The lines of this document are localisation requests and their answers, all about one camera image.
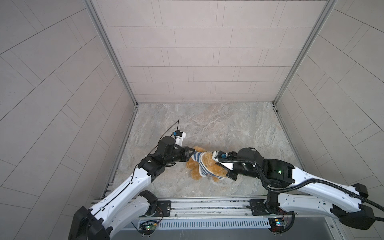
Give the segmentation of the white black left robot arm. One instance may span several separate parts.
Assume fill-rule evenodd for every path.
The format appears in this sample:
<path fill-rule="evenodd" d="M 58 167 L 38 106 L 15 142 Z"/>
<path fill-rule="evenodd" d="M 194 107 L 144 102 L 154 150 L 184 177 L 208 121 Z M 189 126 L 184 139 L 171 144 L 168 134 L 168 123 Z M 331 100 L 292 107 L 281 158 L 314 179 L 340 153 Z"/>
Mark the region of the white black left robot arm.
<path fill-rule="evenodd" d="M 110 240 L 131 221 L 156 211 L 157 197 L 145 188 L 166 166 L 187 162 L 195 150 L 182 147 L 181 137 L 159 140 L 153 154 L 141 160 L 134 172 L 107 197 L 90 209 L 81 207 L 73 217 L 70 240 Z"/>

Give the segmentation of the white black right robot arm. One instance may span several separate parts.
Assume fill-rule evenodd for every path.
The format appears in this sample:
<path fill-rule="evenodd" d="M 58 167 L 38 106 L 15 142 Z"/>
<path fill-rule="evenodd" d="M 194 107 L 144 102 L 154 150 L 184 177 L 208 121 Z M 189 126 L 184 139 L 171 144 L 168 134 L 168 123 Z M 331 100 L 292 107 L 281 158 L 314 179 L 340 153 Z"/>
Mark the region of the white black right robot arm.
<path fill-rule="evenodd" d="M 219 152 L 214 159 L 228 170 L 227 177 L 232 180 L 236 180 L 238 175 L 259 179 L 268 191 L 265 201 L 268 213 L 324 214 L 358 230 L 367 230 L 379 221 L 372 209 L 379 205 L 368 199 L 367 187 L 362 184 L 346 186 L 333 183 L 288 162 L 265 159 L 254 148 Z"/>

